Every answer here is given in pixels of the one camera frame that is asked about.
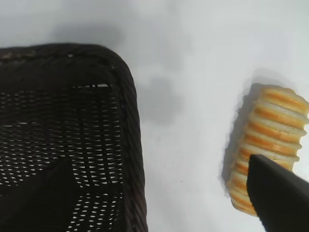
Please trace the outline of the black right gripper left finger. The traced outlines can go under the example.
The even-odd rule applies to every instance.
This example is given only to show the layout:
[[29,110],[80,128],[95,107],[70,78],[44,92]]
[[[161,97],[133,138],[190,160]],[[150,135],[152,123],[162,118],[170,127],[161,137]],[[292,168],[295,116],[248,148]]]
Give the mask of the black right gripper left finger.
[[76,201],[70,159],[57,159],[18,186],[0,188],[2,232],[64,232]]

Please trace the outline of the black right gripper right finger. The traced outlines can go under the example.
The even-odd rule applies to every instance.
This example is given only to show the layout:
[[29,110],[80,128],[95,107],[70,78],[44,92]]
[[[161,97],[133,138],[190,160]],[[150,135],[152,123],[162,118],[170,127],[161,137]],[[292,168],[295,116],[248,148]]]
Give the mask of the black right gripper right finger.
[[309,184],[263,155],[251,155],[247,192],[267,232],[309,230]]

